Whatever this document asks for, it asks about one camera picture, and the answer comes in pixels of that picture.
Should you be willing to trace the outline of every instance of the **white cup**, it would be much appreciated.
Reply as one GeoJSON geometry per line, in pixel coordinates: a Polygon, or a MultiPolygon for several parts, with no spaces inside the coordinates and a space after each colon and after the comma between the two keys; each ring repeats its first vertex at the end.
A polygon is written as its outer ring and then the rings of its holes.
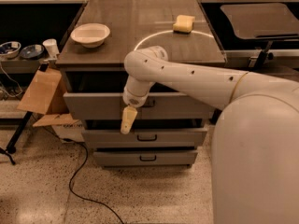
{"type": "Polygon", "coordinates": [[[51,58],[57,59],[57,55],[59,54],[59,50],[57,47],[57,42],[55,39],[48,39],[43,42],[43,46],[47,50],[49,56],[51,58]]]}

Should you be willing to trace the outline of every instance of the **speckled floor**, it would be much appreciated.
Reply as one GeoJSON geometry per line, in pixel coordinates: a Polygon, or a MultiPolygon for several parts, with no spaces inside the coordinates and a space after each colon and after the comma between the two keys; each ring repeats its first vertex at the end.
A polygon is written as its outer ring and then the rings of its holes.
{"type": "MultiPolygon", "coordinates": [[[[0,129],[0,145],[6,147],[11,130],[0,129]]],[[[124,223],[212,224],[212,130],[191,168],[102,169],[91,155],[74,191],[109,205],[124,223]]],[[[70,192],[69,180],[85,158],[80,145],[63,144],[43,128],[26,128],[16,148],[15,166],[0,156],[1,224],[120,223],[103,205],[70,192]]]]}

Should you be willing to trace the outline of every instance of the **yellow sponge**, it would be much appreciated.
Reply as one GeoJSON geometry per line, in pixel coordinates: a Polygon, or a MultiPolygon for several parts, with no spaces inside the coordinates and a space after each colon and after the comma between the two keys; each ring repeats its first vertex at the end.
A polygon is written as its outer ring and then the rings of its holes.
{"type": "Polygon", "coordinates": [[[174,32],[188,34],[193,28],[194,16],[178,15],[177,21],[173,24],[174,32]]]}

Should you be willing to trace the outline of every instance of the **drawer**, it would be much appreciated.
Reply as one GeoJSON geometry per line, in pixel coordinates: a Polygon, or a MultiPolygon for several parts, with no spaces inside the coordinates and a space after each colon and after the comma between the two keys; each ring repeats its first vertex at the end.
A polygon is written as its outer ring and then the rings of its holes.
{"type": "MultiPolygon", "coordinates": [[[[64,100],[74,119],[121,119],[122,93],[69,93],[64,100]]],[[[137,119],[211,119],[214,108],[179,92],[150,93],[137,119]]]]}
{"type": "Polygon", "coordinates": [[[151,166],[151,165],[192,165],[197,150],[94,152],[100,166],[151,166]]]}
{"type": "Polygon", "coordinates": [[[200,119],[136,120],[128,134],[120,132],[120,120],[98,122],[94,126],[97,130],[82,132],[88,147],[198,147],[207,133],[207,126],[203,127],[200,119]]]}

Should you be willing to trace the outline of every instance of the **dish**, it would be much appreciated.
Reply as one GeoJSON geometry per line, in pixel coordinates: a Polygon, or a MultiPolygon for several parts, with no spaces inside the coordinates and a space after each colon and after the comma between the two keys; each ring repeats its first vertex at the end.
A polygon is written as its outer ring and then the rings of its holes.
{"type": "Polygon", "coordinates": [[[87,23],[80,25],[71,33],[71,38],[85,48],[96,48],[109,36],[110,29],[104,24],[87,23]]]}
{"type": "Polygon", "coordinates": [[[19,55],[21,43],[17,41],[8,41],[0,45],[0,57],[13,59],[19,55]]]}
{"type": "Polygon", "coordinates": [[[39,44],[35,44],[22,49],[20,52],[20,56],[23,59],[37,60],[43,55],[43,53],[44,53],[44,47],[39,44]]]}

